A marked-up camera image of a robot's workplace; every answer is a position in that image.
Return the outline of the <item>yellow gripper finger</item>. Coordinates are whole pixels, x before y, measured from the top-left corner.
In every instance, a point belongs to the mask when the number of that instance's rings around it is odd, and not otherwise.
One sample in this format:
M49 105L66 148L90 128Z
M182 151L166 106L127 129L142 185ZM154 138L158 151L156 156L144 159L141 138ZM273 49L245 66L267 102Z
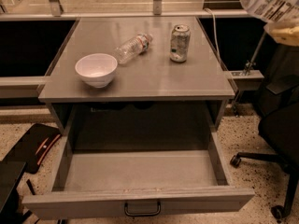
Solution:
M264 30L279 44L299 47L299 19L267 23Z

